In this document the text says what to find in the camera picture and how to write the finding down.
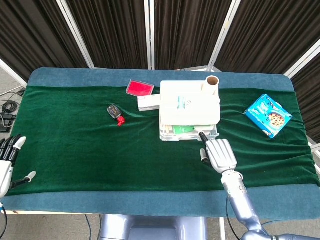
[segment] gray floor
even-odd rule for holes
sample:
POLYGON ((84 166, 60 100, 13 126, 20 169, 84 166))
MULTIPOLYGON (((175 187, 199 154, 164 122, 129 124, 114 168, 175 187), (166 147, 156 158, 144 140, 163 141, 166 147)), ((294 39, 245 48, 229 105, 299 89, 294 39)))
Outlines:
MULTIPOLYGON (((0 68, 0 94, 18 87, 19 84, 0 68)), ((0 100, 6 100, 11 96, 0 96, 0 100)), ((21 101, 19 96, 14 96, 12 100, 21 101)), ((0 133, 0 138, 7 138, 8 134, 0 133)), ((92 240, 97 239, 100 221, 98 215, 89 215, 92 228, 92 240)), ((235 237, 226 219, 225 233, 227 240, 234 240, 235 237)), ((0 232, 3 229, 3 215, 0 215, 0 232)), ((231 219, 231 223, 238 236, 242 236, 245 228, 236 219, 231 219)), ((297 235, 307 235, 310 237, 320 237, 320 219, 303 221, 276 222, 266 225, 265 228, 270 234, 280 235, 292 233, 297 235)), ((209 240, 220 239, 219 219, 208 219, 209 240)), ((84 215, 9 215, 8 226, 3 240, 88 240, 89 227, 84 215)))

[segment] cookie box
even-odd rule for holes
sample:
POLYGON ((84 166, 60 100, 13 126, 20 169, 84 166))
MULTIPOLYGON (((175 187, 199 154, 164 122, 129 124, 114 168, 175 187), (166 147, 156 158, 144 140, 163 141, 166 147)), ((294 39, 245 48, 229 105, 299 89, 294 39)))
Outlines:
POLYGON ((271 139, 273 139, 292 118, 290 113, 267 94, 259 97, 244 114, 271 139))

